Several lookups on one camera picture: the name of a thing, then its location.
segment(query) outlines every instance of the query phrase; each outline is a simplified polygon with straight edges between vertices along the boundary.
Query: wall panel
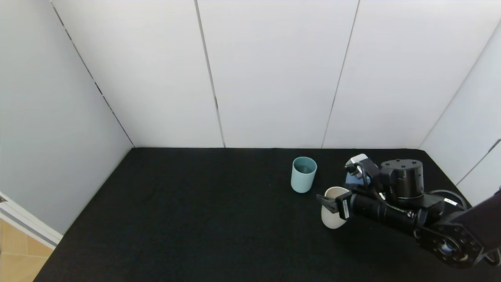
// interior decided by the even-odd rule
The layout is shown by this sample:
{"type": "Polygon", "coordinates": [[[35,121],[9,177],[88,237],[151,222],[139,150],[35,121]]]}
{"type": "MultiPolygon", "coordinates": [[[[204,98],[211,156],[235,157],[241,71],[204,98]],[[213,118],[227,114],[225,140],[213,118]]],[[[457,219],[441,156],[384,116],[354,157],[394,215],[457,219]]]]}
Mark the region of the wall panel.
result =
{"type": "Polygon", "coordinates": [[[222,146],[193,1],[54,4],[136,146],[222,146]]]}
{"type": "Polygon", "coordinates": [[[132,147],[49,1],[0,1],[0,190],[64,234],[132,147]]]}
{"type": "Polygon", "coordinates": [[[420,149],[457,184],[501,138],[499,105],[501,24],[420,149]]]}
{"type": "Polygon", "coordinates": [[[198,3],[226,145],[320,148],[357,1],[198,3]]]}
{"type": "Polygon", "coordinates": [[[361,0],[325,148],[417,148],[501,19],[501,1],[361,0]]]}

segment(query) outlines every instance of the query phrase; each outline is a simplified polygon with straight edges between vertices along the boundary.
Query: small blue object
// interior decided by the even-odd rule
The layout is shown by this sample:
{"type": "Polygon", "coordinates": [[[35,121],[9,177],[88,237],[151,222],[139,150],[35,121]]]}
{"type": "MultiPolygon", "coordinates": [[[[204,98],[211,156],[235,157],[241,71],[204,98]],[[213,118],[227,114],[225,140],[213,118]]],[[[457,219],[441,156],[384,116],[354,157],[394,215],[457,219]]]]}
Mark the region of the small blue object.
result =
{"type": "MultiPolygon", "coordinates": [[[[363,179],[358,179],[357,177],[347,173],[346,174],[346,180],[345,180],[345,183],[346,184],[358,184],[358,185],[364,185],[364,180],[363,179]]],[[[367,177],[367,184],[370,184],[371,183],[371,179],[369,177],[367,177]]]]}
{"type": "Polygon", "coordinates": [[[291,186],[298,193],[310,190],[317,172],[317,163],[308,157],[299,157],[292,162],[291,186]]]}

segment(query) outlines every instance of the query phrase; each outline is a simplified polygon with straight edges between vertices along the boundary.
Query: panel seam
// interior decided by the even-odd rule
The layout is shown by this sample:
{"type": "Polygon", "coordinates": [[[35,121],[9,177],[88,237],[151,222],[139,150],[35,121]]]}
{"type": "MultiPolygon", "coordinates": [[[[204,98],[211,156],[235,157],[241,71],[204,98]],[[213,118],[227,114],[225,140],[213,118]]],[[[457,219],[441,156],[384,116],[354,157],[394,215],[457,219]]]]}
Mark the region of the panel seam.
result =
{"type": "Polygon", "coordinates": [[[56,6],[54,6],[54,3],[52,1],[50,1],[51,5],[52,5],[52,9],[54,9],[54,12],[56,13],[56,15],[58,16],[58,19],[59,19],[59,22],[61,23],[61,25],[63,26],[63,29],[64,31],[66,32],[66,35],[68,36],[68,38],[70,39],[71,41],[71,44],[73,44],[73,48],[75,49],[75,51],[77,51],[77,54],[78,54],[78,57],[80,58],[80,61],[82,61],[82,64],[84,64],[84,67],[85,69],[87,70],[87,73],[89,73],[89,76],[91,77],[92,81],[94,82],[94,84],[96,85],[96,88],[97,90],[99,91],[99,93],[101,94],[101,97],[103,97],[103,100],[105,101],[106,105],[108,106],[108,108],[110,109],[111,113],[113,114],[113,116],[115,117],[115,119],[117,120],[118,124],[120,125],[120,128],[122,128],[122,130],[124,131],[125,133],[125,136],[127,136],[127,138],[129,139],[132,147],[136,148],[136,146],[134,145],[134,143],[132,142],[131,138],[129,137],[129,134],[127,134],[127,132],[125,131],[125,128],[123,127],[122,123],[118,120],[117,118],[117,115],[115,114],[115,112],[113,111],[113,109],[111,108],[110,106],[110,103],[108,103],[108,100],[106,100],[106,97],[103,95],[103,92],[101,91],[101,89],[99,88],[99,86],[97,85],[96,83],[96,80],[94,79],[94,77],[92,76],[92,73],[91,71],[89,70],[89,68],[87,67],[87,64],[85,63],[84,59],[82,58],[82,55],[80,55],[80,52],[78,51],[77,49],[77,46],[75,45],[75,42],[73,42],[73,39],[71,38],[70,36],[70,33],[68,32],[68,30],[66,29],[66,26],[64,25],[63,23],[63,20],[61,19],[61,17],[59,16],[59,13],[58,13],[58,10],[56,9],[56,6]]]}
{"type": "Polygon", "coordinates": [[[324,138],[322,139],[321,149],[324,148],[325,137],[327,136],[327,130],[329,129],[329,122],[331,121],[332,110],[334,109],[334,101],[336,101],[336,96],[338,94],[339,82],[341,81],[341,75],[343,74],[344,64],[346,62],[346,56],[348,55],[348,48],[350,47],[351,36],[353,34],[353,28],[355,27],[355,20],[357,19],[358,6],[360,5],[360,0],[357,2],[357,8],[355,9],[355,16],[353,17],[353,24],[351,25],[350,37],[348,37],[348,44],[346,44],[345,56],[343,58],[343,64],[341,65],[341,71],[339,72],[338,83],[336,84],[336,91],[334,91],[334,98],[332,98],[331,111],[329,112],[329,118],[327,119],[327,126],[325,127],[324,138]]]}
{"type": "Polygon", "coordinates": [[[497,26],[501,24],[501,20],[497,23],[496,25],[496,28],[494,28],[492,34],[490,35],[489,37],[489,40],[487,40],[487,43],[485,44],[485,46],[482,48],[482,51],[480,52],[480,54],[478,55],[477,59],[475,60],[475,62],[473,63],[473,65],[471,66],[470,70],[468,71],[468,73],[466,74],[466,76],[464,77],[463,81],[461,82],[461,84],[459,85],[458,89],[456,90],[456,92],[454,93],[454,96],[452,96],[452,98],[450,99],[449,103],[447,104],[447,106],[445,107],[445,109],[443,110],[443,112],[440,114],[440,116],[438,117],[438,119],[435,121],[435,124],[433,124],[433,126],[431,127],[430,131],[428,131],[428,134],[426,134],[426,136],[424,137],[423,141],[421,142],[421,144],[419,145],[418,149],[421,149],[421,147],[423,146],[424,142],[426,141],[426,139],[430,136],[431,132],[435,129],[436,125],[438,124],[438,122],[440,121],[440,119],[443,117],[443,115],[445,114],[445,112],[447,111],[447,109],[450,107],[450,105],[452,104],[452,101],[454,100],[454,98],[457,96],[457,94],[459,93],[459,90],[461,90],[461,88],[463,87],[463,84],[465,83],[466,79],[468,78],[468,76],[470,75],[470,73],[472,72],[473,68],[475,68],[475,66],[477,65],[478,63],[478,60],[480,59],[480,57],[482,56],[482,54],[484,53],[485,49],[487,48],[487,45],[489,45],[489,43],[491,42],[491,40],[493,39],[494,37],[494,34],[497,30],[497,26]]]}
{"type": "Polygon", "coordinates": [[[224,141],[224,134],[222,132],[221,115],[219,114],[219,106],[217,104],[216,90],[214,88],[214,80],[212,78],[212,71],[210,69],[209,55],[207,53],[207,45],[205,44],[205,35],[203,33],[202,19],[200,18],[200,9],[198,8],[198,0],[193,0],[195,3],[196,17],[198,19],[198,27],[200,28],[200,36],[202,39],[203,52],[205,54],[205,62],[207,63],[207,71],[209,73],[210,87],[212,90],[212,96],[214,97],[214,106],[216,108],[217,122],[219,124],[219,132],[221,133],[221,140],[223,148],[226,148],[226,142],[224,141]]]}

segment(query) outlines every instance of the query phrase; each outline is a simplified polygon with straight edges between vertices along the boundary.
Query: teal cup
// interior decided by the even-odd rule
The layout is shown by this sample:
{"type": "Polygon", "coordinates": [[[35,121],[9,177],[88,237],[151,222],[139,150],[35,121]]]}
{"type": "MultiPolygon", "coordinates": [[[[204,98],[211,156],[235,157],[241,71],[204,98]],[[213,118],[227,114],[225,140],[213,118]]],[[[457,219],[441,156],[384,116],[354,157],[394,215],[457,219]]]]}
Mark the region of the teal cup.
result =
{"type": "Polygon", "coordinates": [[[308,157],[299,157],[292,162],[291,186],[298,193],[306,193],[313,184],[317,163],[308,157]]]}

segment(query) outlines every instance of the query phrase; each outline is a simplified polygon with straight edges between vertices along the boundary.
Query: label sticker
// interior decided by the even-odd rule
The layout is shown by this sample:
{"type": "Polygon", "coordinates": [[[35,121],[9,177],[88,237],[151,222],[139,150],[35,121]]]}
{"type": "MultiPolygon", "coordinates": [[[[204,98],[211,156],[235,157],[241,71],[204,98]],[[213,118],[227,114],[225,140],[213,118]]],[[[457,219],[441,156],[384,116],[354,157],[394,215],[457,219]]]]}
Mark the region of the label sticker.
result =
{"type": "Polygon", "coordinates": [[[348,203],[346,200],[343,200],[343,210],[345,212],[346,219],[348,219],[350,217],[350,212],[348,211],[348,203]]]}
{"type": "Polygon", "coordinates": [[[454,205],[454,206],[457,206],[457,203],[456,203],[456,202],[454,202],[454,201],[452,201],[452,200],[450,200],[450,199],[444,198],[443,200],[444,200],[445,202],[449,203],[449,204],[452,204],[452,205],[454,205]]]}

